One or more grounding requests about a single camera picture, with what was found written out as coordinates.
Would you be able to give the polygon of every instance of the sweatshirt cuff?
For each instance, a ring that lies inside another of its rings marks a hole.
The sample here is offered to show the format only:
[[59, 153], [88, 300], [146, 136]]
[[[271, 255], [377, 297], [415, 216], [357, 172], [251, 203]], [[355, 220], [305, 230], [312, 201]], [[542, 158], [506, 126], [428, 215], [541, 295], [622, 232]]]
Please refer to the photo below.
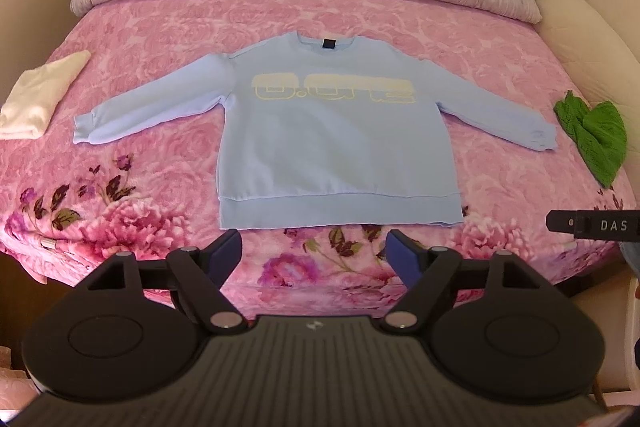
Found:
[[88, 112], [74, 118], [74, 143], [88, 142], [91, 131], [94, 130], [94, 115]]
[[557, 149], [556, 126], [548, 124], [544, 129], [533, 131], [532, 143], [534, 145], [533, 148], [539, 151]]

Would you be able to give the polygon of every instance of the metal screw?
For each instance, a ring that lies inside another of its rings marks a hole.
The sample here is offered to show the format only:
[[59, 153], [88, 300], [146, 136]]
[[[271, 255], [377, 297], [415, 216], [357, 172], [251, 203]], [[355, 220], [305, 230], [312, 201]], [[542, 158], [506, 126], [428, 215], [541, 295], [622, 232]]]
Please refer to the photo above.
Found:
[[218, 328], [224, 328], [225, 330], [228, 328], [235, 328], [242, 324], [242, 317], [236, 312], [218, 312], [211, 315], [210, 320], [211, 324]]
[[410, 312], [391, 312], [385, 317], [385, 322], [394, 328], [410, 328], [418, 323], [418, 317]]

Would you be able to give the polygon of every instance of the bed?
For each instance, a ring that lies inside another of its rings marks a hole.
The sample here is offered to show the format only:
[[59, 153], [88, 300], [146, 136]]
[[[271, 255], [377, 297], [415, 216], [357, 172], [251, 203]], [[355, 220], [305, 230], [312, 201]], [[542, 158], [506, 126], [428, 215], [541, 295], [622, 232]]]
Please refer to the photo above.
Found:
[[[84, 17], [50, 60], [84, 49], [91, 60], [43, 138], [0, 142], [0, 248], [41, 282], [74, 285], [117, 251], [160, 259], [220, 235], [222, 108], [111, 144], [71, 141], [74, 116], [204, 54], [292, 30], [362, 35], [428, 58], [549, 123], [557, 124], [552, 106], [567, 90], [580, 94], [530, 24], [540, 20], [534, 0], [74, 0], [73, 7]], [[405, 291], [385, 262], [391, 228], [474, 259], [513, 251], [554, 283], [615, 255], [614, 244], [547, 232], [545, 216], [554, 208], [635, 208], [623, 170], [602, 189], [559, 126], [558, 149], [533, 152], [444, 118], [464, 223], [243, 231], [227, 297], [248, 317], [382, 315]], [[150, 296], [170, 302], [161, 292]]]

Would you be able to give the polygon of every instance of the round black pad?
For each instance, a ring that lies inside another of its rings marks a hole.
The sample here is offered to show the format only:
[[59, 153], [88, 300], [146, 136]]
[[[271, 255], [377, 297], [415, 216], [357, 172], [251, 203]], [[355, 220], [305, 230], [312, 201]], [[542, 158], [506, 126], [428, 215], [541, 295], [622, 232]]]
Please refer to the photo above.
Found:
[[86, 357], [111, 359], [136, 349], [143, 338], [144, 330], [135, 320], [101, 315], [76, 324], [69, 333], [69, 344]]
[[72, 292], [25, 336], [27, 369], [44, 391], [117, 401], [174, 380], [198, 339], [177, 311], [121, 290]]
[[556, 348], [560, 333], [548, 320], [535, 315], [507, 315], [484, 330], [494, 349], [514, 357], [541, 357]]
[[598, 328], [570, 301], [505, 289], [444, 314], [433, 354], [459, 384], [490, 399], [550, 403], [584, 393], [604, 357]]

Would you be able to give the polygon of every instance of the green cloth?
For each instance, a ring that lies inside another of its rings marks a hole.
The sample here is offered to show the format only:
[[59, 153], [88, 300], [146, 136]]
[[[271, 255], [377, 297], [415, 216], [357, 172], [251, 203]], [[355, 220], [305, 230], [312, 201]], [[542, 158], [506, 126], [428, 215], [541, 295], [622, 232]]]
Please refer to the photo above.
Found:
[[609, 188], [626, 155], [625, 124], [616, 106], [607, 101], [589, 110], [584, 100], [569, 91], [554, 111], [591, 173]]

